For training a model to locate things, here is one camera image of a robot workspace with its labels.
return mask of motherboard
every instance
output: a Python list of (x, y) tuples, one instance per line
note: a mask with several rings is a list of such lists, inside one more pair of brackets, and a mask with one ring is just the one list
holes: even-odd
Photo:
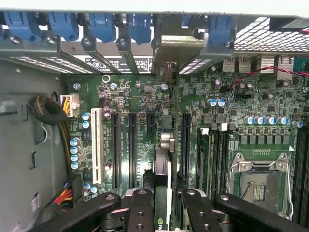
[(171, 85), (156, 76), (67, 76), (68, 93), (79, 98), (79, 114), (70, 117), (71, 160), (83, 176), (84, 200), (145, 187), (149, 173), (159, 175), (160, 148), (171, 162), (172, 228), (181, 222), (179, 188), (211, 199), (232, 193), (291, 218), (309, 79), (291, 75), (283, 83), (258, 73), (235, 84), (243, 75), (208, 70)]

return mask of green circuit board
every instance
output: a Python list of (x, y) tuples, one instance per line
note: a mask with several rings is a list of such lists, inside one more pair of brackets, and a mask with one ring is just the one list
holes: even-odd
[[(160, 135), (166, 132), (161, 127), (162, 111), (173, 115), (173, 129), (175, 133), (175, 155), (177, 163), (174, 175), (181, 172), (185, 176), (188, 188), (203, 190), (210, 198), (221, 192), (230, 192), (239, 197), (288, 217), (291, 207), (288, 192), (293, 186), (297, 128), (292, 121), (302, 121), (309, 111), (308, 97), (303, 93), (304, 77), (293, 76), (287, 87), (278, 87), (278, 81), (261, 81), (261, 74), (245, 78), (244, 84), (251, 84), (251, 88), (234, 91), (222, 91), (221, 86), (230, 85), (243, 76), (241, 73), (205, 72), (191, 76), (180, 76), (173, 86), (173, 90), (162, 91), (159, 78), (155, 76), (117, 76), (111, 75), (108, 83), (103, 83), (99, 75), (68, 76), (69, 94), (78, 94), (80, 102), (80, 116), (71, 118), (71, 137), (81, 138), (84, 129), (81, 115), (90, 112), (92, 108), (107, 106), (111, 113), (120, 116), (120, 154), (121, 167), (120, 185), (113, 184), (112, 172), (106, 171), (100, 185), (100, 193), (111, 191), (121, 196), (130, 189), (130, 150), (129, 150), (129, 122), (130, 114), (137, 116), (137, 173), (134, 187), (142, 187), (143, 172), (154, 166), (154, 147), (160, 146)], [(74, 83), (81, 88), (75, 90)], [(111, 83), (117, 85), (111, 90)], [(105, 92), (108, 97), (100, 99), (99, 93)], [(263, 94), (273, 95), (272, 99), (263, 99)], [(247, 99), (239, 99), (240, 95), (250, 95)], [(223, 99), (223, 107), (212, 107), (210, 99)], [(155, 132), (147, 133), (147, 114), (154, 117)], [(269, 125), (246, 123), (246, 117), (285, 117), (286, 125)], [(233, 130), (219, 131), (222, 123), (233, 125)], [(104, 160), (112, 159), (112, 122), (104, 120)], [(209, 129), (209, 133), (202, 134), (202, 129)], [(81, 142), (81, 167), (75, 172), (82, 172), (92, 167), (91, 141)], [(235, 173), (233, 179), (231, 166), (237, 154), (241, 154), (252, 164), (258, 161), (276, 161), (285, 154), (290, 169), (287, 172), (253, 168), (248, 172)], [(259, 179), (256, 185), (247, 189), (247, 182)], [(173, 220), (173, 227), (179, 222)]]

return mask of white pci slot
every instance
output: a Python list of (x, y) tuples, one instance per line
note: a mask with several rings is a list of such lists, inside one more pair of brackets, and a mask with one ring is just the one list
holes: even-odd
[(92, 176), (94, 184), (102, 184), (104, 175), (102, 114), (101, 108), (91, 109)]

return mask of ventilation grille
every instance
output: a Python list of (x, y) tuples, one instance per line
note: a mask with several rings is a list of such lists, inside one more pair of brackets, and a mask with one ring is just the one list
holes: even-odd
[(237, 33), (234, 49), (258, 52), (309, 52), (309, 35), (271, 32), (269, 18), (260, 17)]
[(62, 73), (72, 73), (69, 70), (62, 69), (62, 68), (56, 67), (54, 65), (47, 64), (47, 63), (44, 63), (44, 62), (41, 62), (41, 61), (38, 61), (38, 60), (35, 60), (35, 59), (30, 59), (29, 57), (10, 57), (10, 58), (17, 59), (17, 60), (27, 62), (27, 63), (30, 63), (30, 64), (38, 65), (38, 66), (41, 66), (43, 68), (51, 69), (51, 70), (54, 70), (54, 71), (57, 71), (57, 72), (60, 72), (60, 73), (61, 72)]
[(179, 74), (180, 75), (188, 75), (195, 71), (196, 69), (202, 67), (203, 65), (207, 64), (210, 62), (211, 59), (195, 59), (192, 61), (190, 64), (188, 64), (186, 67), (184, 67)]
[(46, 60), (49, 60), (51, 62), (54, 62), (56, 64), (60, 64), (62, 66), (65, 66), (65, 67), (68, 67), (70, 69), (74, 69), (78, 72), (81, 72), (81, 73), (92, 73), (91, 71), (87, 70), (87, 69), (84, 69), (76, 64), (73, 64), (71, 62), (68, 62), (64, 59), (61, 59), (59, 57), (42, 57), (43, 59), (46, 59)]

